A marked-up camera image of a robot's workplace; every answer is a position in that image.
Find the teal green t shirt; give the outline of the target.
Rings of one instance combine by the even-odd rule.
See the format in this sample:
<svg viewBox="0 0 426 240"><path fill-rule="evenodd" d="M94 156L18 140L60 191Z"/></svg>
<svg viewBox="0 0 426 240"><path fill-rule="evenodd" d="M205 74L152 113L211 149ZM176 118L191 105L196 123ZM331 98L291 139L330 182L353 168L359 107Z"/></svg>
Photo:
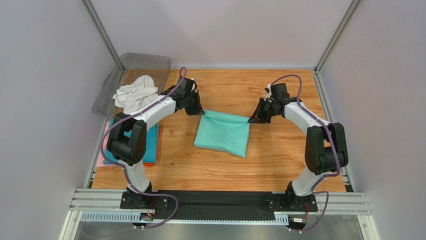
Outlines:
<svg viewBox="0 0 426 240"><path fill-rule="evenodd" d="M205 110L193 144L245 158L250 135L248 120L240 115Z"/></svg>

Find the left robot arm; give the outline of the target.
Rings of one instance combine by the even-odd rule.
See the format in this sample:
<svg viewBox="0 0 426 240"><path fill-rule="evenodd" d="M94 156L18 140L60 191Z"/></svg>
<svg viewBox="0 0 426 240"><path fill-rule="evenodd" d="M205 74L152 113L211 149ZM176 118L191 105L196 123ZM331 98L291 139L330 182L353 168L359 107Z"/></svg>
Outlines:
<svg viewBox="0 0 426 240"><path fill-rule="evenodd" d="M109 128L106 149L117 160L127 181L126 191L121 197L122 209L152 209L157 200L168 201L165 193L153 193L143 157L146 153L148 130L160 120L185 110L189 116L204 115L197 82L192 78L180 77L177 85L162 92L151 104L130 114L115 115Z"/></svg>

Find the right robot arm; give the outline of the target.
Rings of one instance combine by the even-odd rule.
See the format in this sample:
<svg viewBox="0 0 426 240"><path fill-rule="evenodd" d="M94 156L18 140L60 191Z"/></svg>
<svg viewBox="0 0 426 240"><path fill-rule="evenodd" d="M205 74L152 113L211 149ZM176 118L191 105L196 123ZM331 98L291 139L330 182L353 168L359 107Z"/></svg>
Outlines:
<svg viewBox="0 0 426 240"><path fill-rule="evenodd" d="M261 98L249 124L269 124L272 117L282 116L293 122L306 135L305 168L287 185L283 194L272 199L273 211L316 210L314 190L322 180L340 173L348 162L345 129L340 123L329 122L311 110L300 100L291 97L284 83L269 84L266 96Z"/></svg>

